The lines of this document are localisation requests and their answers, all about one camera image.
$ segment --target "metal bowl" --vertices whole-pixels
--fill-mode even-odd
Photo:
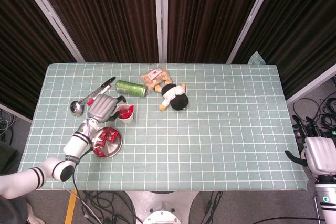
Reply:
[[[96,131],[96,133],[92,137],[93,146],[95,146],[96,142],[99,141],[99,136],[103,132],[103,130],[104,129],[109,129],[109,128],[112,128],[112,127],[104,127],[104,128],[100,128],[99,130]],[[105,154],[105,157],[102,157],[102,158],[115,156],[115,154],[117,154],[119,152],[119,150],[121,149],[121,146],[122,146],[122,137],[121,137],[121,134],[119,132],[118,136],[114,139],[114,143],[111,143],[111,142],[107,141],[105,143],[105,147],[101,147],[101,150]]]

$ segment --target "green can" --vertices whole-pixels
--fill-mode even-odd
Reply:
[[[138,83],[119,80],[116,82],[115,88],[118,92],[135,95],[137,97],[145,97],[147,95],[147,86]]]

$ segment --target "black curtain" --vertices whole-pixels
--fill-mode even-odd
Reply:
[[[168,62],[225,63],[255,0],[169,0]]]
[[[0,103],[32,118],[49,64],[74,62],[34,0],[0,0]]]
[[[158,62],[155,0],[49,0],[88,62]]]
[[[336,63],[336,0],[265,0],[233,63],[255,51],[291,97]]]

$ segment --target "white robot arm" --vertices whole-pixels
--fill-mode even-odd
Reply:
[[[306,118],[310,122],[311,133],[308,133],[305,125],[297,117],[293,116],[297,122],[306,159],[294,157],[290,151],[285,151],[286,155],[293,162],[308,166],[311,172],[317,175],[315,182],[316,191],[320,200],[324,219],[327,224],[336,224],[336,147],[332,139],[322,137],[322,132],[316,123]]]
[[[114,121],[118,117],[119,112],[110,115],[120,101],[126,102],[125,97],[113,98],[100,94],[88,111],[89,118],[82,122],[64,147],[65,160],[50,157],[37,167],[0,176],[0,195],[7,199],[16,198],[42,187],[47,178],[67,181],[79,164],[82,152],[91,143],[91,136],[99,128],[98,124]]]

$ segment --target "clear plastic bag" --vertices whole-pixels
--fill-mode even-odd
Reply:
[[[152,69],[148,73],[141,75],[140,78],[148,89],[153,89],[161,82],[170,80],[170,76],[165,68]]]

